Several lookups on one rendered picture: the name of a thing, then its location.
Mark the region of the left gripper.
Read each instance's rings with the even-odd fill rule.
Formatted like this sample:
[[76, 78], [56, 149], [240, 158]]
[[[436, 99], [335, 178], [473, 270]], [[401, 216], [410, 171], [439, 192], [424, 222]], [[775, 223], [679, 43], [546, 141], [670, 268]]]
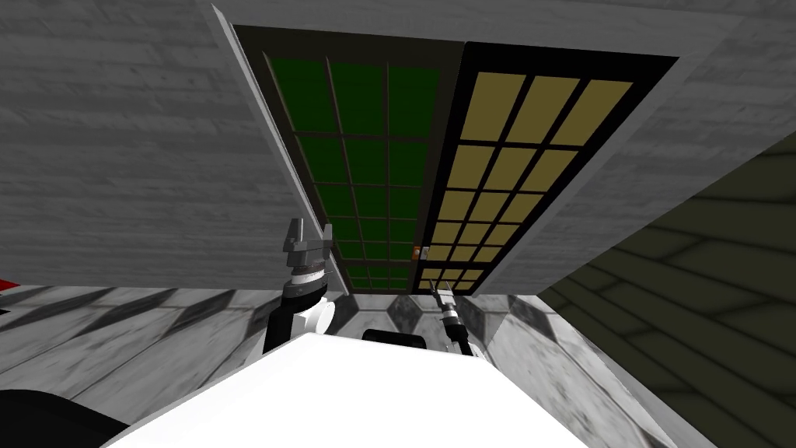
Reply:
[[283, 251], [287, 254], [286, 265], [292, 268], [308, 267], [321, 264], [329, 259], [330, 248], [333, 246], [333, 226], [327, 223], [323, 227], [321, 240], [303, 238], [304, 219], [292, 219], [289, 226]]

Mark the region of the green glass pane door leaf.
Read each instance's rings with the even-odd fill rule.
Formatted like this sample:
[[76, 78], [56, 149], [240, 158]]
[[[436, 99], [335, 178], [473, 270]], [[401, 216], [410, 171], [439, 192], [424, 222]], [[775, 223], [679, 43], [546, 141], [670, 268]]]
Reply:
[[411, 292], [463, 43], [233, 30], [344, 284]]

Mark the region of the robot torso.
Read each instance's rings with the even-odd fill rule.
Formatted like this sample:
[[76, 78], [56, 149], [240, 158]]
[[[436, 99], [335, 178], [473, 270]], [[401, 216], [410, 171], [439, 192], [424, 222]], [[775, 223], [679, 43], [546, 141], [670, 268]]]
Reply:
[[587, 448], [484, 359], [308, 333], [103, 448]]

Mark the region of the yellow glass pane door leaf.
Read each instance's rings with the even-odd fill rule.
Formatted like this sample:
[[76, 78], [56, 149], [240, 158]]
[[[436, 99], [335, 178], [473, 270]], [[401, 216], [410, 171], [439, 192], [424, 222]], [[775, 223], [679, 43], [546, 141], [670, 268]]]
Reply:
[[675, 63], [466, 43], [411, 291], [482, 288]]

